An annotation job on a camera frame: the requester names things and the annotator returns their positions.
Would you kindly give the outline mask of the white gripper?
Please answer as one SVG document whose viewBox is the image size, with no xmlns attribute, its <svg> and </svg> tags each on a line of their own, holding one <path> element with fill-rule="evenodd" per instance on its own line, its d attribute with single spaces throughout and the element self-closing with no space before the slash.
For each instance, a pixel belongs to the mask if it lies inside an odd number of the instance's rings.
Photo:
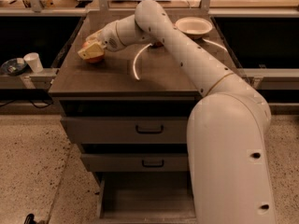
<svg viewBox="0 0 299 224">
<path fill-rule="evenodd" d="M 116 22 L 107 24 L 104 28 L 86 37 L 86 41 L 99 40 L 104 47 L 110 51 L 117 51 L 120 47 L 119 39 L 116 33 Z M 85 61 L 98 61 L 105 55 L 104 49 L 99 42 L 85 42 L 78 51 L 78 56 Z"/>
</svg>

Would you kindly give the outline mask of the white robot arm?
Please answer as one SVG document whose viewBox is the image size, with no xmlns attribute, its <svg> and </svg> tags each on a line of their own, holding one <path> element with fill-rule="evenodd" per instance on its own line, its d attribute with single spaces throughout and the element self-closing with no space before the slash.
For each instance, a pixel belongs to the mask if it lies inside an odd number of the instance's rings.
<svg viewBox="0 0 299 224">
<path fill-rule="evenodd" d="M 153 0 L 89 35 L 78 55 L 159 41 L 202 96 L 187 124 L 192 193 L 198 224 L 277 224 L 264 135 L 268 103 L 226 65 L 183 34 Z"/>
</svg>

